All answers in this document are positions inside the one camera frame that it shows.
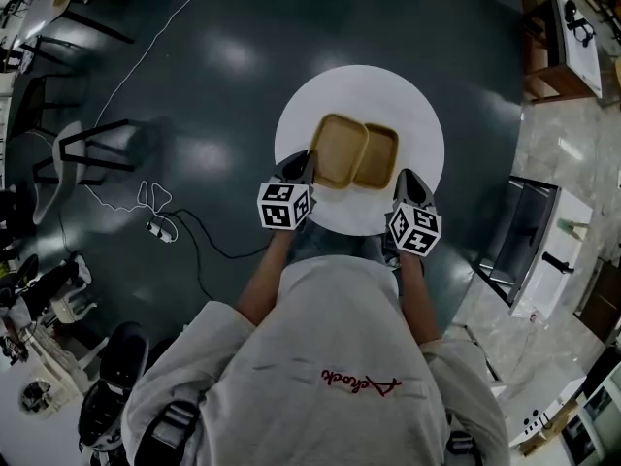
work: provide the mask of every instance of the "chair leg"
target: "chair leg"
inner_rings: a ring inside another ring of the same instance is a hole
[[[41,126],[37,126],[37,127],[32,128],[32,129],[35,129],[37,131],[41,131],[43,134],[51,136],[52,138],[56,138],[58,136],[56,133],[52,133],[48,129],[42,128]]]
[[[129,119],[123,119],[117,122],[112,122],[110,124],[104,124],[103,126],[98,126],[93,129],[87,129],[82,133],[78,133],[76,135],[67,137],[64,140],[61,140],[59,144],[60,159],[68,162],[79,162],[80,164],[85,164],[87,166],[105,167],[108,169],[117,169],[119,171],[127,171],[132,173],[135,168],[130,164],[120,164],[119,162],[94,159],[92,157],[81,157],[79,155],[72,155],[71,153],[67,153],[65,150],[67,145],[74,143],[78,140],[85,140],[86,138],[89,138],[91,136],[98,135],[99,133],[104,133],[106,131],[112,131],[113,129],[117,129],[118,127],[125,126],[127,124],[129,124]]]
[[[41,37],[41,42],[42,43],[51,43],[53,45],[59,45],[61,47],[67,47],[68,49],[70,49],[72,47],[75,47],[77,49],[81,49],[82,48],[79,45],[76,45],[75,43],[66,42],[65,40],[56,40],[55,38],[50,38],[49,36],[42,36]]]
[[[42,109],[65,109],[69,107],[79,107],[80,104],[56,104],[56,103],[46,103],[41,107]]]
[[[30,45],[27,45],[25,43],[22,43],[20,45],[20,47],[23,50],[29,51],[31,52],[33,55],[37,55],[39,57],[42,57],[46,60],[49,60],[49,62],[53,62],[54,64],[59,64],[61,66],[67,66],[70,67],[69,64],[67,64],[66,62],[63,62],[62,60],[60,60],[59,58],[54,57],[53,55],[47,53],[46,51],[42,51],[33,47],[30,47]]]
[[[101,180],[81,180],[78,184],[83,184],[83,185],[90,184],[91,186],[101,186],[103,182],[104,182],[103,179],[101,179]]]
[[[89,19],[88,17],[84,17],[84,16],[81,16],[80,14],[76,14],[75,12],[71,12],[70,10],[66,10],[62,14],[62,16],[74,22],[78,22],[79,24],[83,24],[84,26],[88,26],[96,31],[99,31],[100,33],[104,33],[108,36],[112,36],[113,38],[116,38],[117,40],[120,40],[121,42],[129,43],[129,44],[134,43],[134,40],[126,37],[125,35],[119,33],[118,31],[108,26],[104,26],[103,24],[96,22],[92,19]]]
[[[73,74],[45,74],[41,77],[42,80],[46,78],[73,78]]]
[[[52,164],[53,161],[54,159],[52,157],[48,157],[47,159],[43,159],[41,162],[37,162],[34,166],[32,166],[32,176],[35,183],[58,183],[58,178],[39,176],[39,171]]]

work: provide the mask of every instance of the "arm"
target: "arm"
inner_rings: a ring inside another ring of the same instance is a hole
[[[411,253],[401,252],[401,281],[404,288],[403,312],[409,331],[421,346],[439,340],[442,333],[423,280],[420,259]]]
[[[276,231],[259,267],[245,286],[235,308],[258,326],[276,305],[280,275],[286,264],[293,231]]]
[[[6,316],[2,318],[2,322],[4,323],[5,328],[7,328],[7,335],[9,338],[16,344],[21,345],[21,340],[19,339],[19,335],[17,334],[16,326],[13,323],[13,320]]]
[[[510,463],[507,428],[489,382],[485,356],[472,342],[436,340],[421,346],[446,410],[476,441],[483,464]]]
[[[198,405],[253,329],[245,317],[225,304],[212,301],[203,308],[132,389],[121,420],[129,464],[134,464],[151,422],[173,401]],[[207,433],[199,419],[186,450],[209,448]]]

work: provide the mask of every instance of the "marble floor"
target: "marble floor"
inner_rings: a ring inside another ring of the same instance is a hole
[[[510,317],[507,306],[478,276],[453,322],[470,326],[505,383],[519,383],[535,367],[569,355],[586,372],[604,344],[573,315],[598,256],[621,254],[621,112],[593,99],[526,106],[513,174],[555,183],[593,209],[591,228],[561,301],[544,323]],[[563,140],[564,150],[559,141]]]

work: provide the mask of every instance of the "white t-shirt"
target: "white t-shirt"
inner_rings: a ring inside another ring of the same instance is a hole
[[[287,267],[276,307],[256,328],[209,303],[131,394],[122,421],[130,464],[172,400],[201,411],[183,465],[442,465],[447,413],[485,464],[509,463],[480,349],[420,348],[392,274],[355,257]]]
[[[0,307],[0,318],[8,316],[9,319],[16,326],[17,333],[19,333],[22,329],[29,326],[32,323],[32,319],[30,318],[30,312],[28,311],[28,306],[23,301],[21,297],[16,299],[16,302],[9,309],[6,307]],[[7,328],[4,325],[4,322],[0,321],[0,337],[4,337],[7,335]]]

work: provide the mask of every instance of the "gray floor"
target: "gray floor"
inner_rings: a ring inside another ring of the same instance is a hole
[[[60,19],[46,34],[83,50],[62,50],[83,73],[50,85],[50,100],[79,99],[74,112],[46,118],[49,129],[79,118],[94,124],[112,91],[185,0],[92,0],[72,10],[131,35],[133,46]],[[169,207],[199,215],[231,253],[263,246],[256,191],[274,164],[278,118],[291,95],[332,67],[369,64],[416,85],[440,119],[445,166],[437,192],[441,244],[426,261],[427,281],[446,326],[472,278],[469,262],[489,239],[497,197],[511,170],[520,124],[522,58],[519,0],[194,0],[161,36],[114,98],[103,122],[139,122],[131,137],[102,137],[140,164],[110,172],[98,190],[116,206],[134,205],[142,179],[174,194]],[[47,68],[37,60],[36,70]],[[27,78],[20,78],[17,89]],[[29,178],[49,148],[32,135],[11,142],[8,181]],[[68,245],[92,270],[101,306],[85,324],[109,333],[123,320],[153,339],[173,335],[207,300],[196,283],[187,234],[164,245],[145,230],[148,211],[114,213],[79,188],[63,209]],[[257,258],[230,261],[200,242],[209,292],[235,302]],[[66,255],[56,216],[27,244],[44,265]]]

